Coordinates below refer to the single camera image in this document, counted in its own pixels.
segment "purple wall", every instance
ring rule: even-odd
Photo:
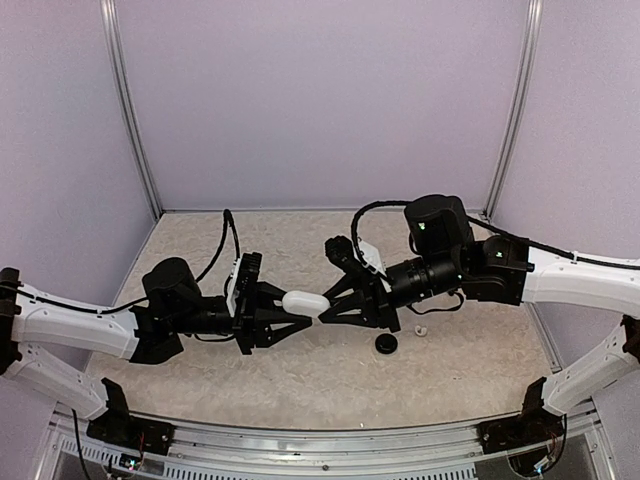
[[[570,250],[640,256],[640,4],[545,1],[536,63],[496,222]],[[546,305],[568,364],[618,315]],[[595,397],[622,478],[640,471],[640,375]]]
[[[118,14],[168,209],[456,193],[480,208],[526,0],[130,0]]]
[[[49,292],[110,304],[153,221],[100,3],[1,2],[0,71],[0,267],[20,268]],[[0,379],[0,404],[0,479],[26,478],[53,402]]]

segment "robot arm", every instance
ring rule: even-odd
[[[91,420],[90,436],[137,449],[144,432],[145,448],[166,454],[170,424],[131,416],[117,384],[90,379],[38,342],[158,364],[183,350],[179,334],[223,334],[233,335],[242,353],[251,354],[308,328],[310,317],[396,332],[397,309],[457,289],[477,301],[560,302],[623,314],[621,325],[599,346],[562,372],[534,382],[520,415],[480,425],[483,448],[491,453],[546,440],[550,432],[561,434],[561,417],[574,405],[640,367],[640,261],[563,258],[506,232],[475,241],[469,222],[478,222],[467,218],[460,199],[430,195],[405,204],[416,257],[385,267],[377,249],[357,239],[357,224],[352,225],[351,240],[335,237],[325,244],[329,261],[344,276],[324,295],[286,293],[258,281],[257,253],[243,255],[227,291],[217,297],[202,295],[184,260],[167,259],[143,278],[149,306],[126,311],[50,296],[22,285],[17,270],[4,269],[0,375],[77,410]]]
[[[119,385],[91,378],[38,343],[154,365],[183,351],[179,334],[223,334],[251,354],[254,347],[269,347],[311,325],[310,318],[278,305],[285,292],[258,281],[260,262],[256,253],[237,261],[225,298],[204,297],[183,259],[164,260],[143,278],[149,306],[124,311],[40,292],[22,284],[18,270],[5,268],[0,271],[0,376],[90,420],[90,437],[135,450],[144,439],[145,451],[166,454],[171,424],[132,416]]]

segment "black bottle cap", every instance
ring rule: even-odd
[[[389,355],[398,349],[398,340],[390,333],[383,333],[376,338],[376,350],[378,352]]]

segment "table surface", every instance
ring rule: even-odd
[[[347,235],[352,212],[242,212],[244,252],[263,254],[261,279],[284,290],[322,293],[341,276],[324,241]],[[197,275],[222,231],[217,213],[166,214],[127,279],[119,303],[144,295],[142,276],[170,256]],[[477,238],[486,232],[476,231]],[[361,237],[387,265],[414,255],[401,212],[371,212]],[[233,260],[231,235],[201,282],[217,295]],[[447,295],[419,308],[451,306]],[[207,423],[266,428],[359,429],[416,426],[520,409],[527,385],[549,374],[533,320],[524,308],[466,302],[455,313],[399,312],[398,350],[376,352],[377,329],[322,325],[243,356],[235,344],[182,337],[185,351],[162,365],[134,365],[94,354],[88,373],[118,382],[134,411]],[[427,327],[418,337],[416,325]]]

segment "aluminum frame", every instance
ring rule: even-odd
[[[109,51],[109,58],[111,60],[111,69],[113,70],[113,78],[115,81],[116,91],[118,93],[122,118],[127,129],[127,136],[131,143],[133,157],[138,174],[140,175],[140,180],[144,188],[144,194],[147,199],[149,209],[151,210],[154,220],[157,222],[164,211],[162,209],[160,196],[158,195],[158,190],[153,180],[151,168],[142,145],[138,120],[133,108],[131,91],[129,90],[129,83],[127,81],[127,71],[122,51],[122,41],[120,39],[115,0],[100,0],[100,6],[107,41],[107,50]]]
[[[489,196],[487,197],[487,203],[485,204],[484,209],[485,215],[489,219],[491,219],[496,213],[498,201],[500,200],[500,195],[502,194],[511,159],[513,157],[513,151],[518,137],[518,130],[520,129],[520,123],[522,121],[522,115],[524,113],[524,107],[527,100],[527,92],[529,91],[529,83],[531,81],[531,74],[533,71],[541,20],[542,0],[529,0],[524,43],[522,46],[520,66],[516,81],[516,91],[513,96],[513,102],[511,103],[507,129],[500,147],[498,165],[496,166],[493,181],[491,182],[491,187],[489,189]]]
[[[148,418],[162,418],[141,415]],[[275,478],[356,480],[416,478],[416,475],[464,471],[476,462],[503,456],[484,455],[476,425],[483,419],[425,427],[352,431],[293,431],[229,427],[162,418],[176,425],[167,457],[147,454],[145,461],[163,474],[152,478]],[[86,422],[80,421],[84,431]],[[585,435],[600,480],[615,480],[611,454],[593,403],[583,402],[569,416],[569,436]],[[135,453],[87,438],[88,460],[105,455]],[[51,480],[62,452],[75,455],[73,420],[58,406],[41,442],[41,462],[31,478]]]

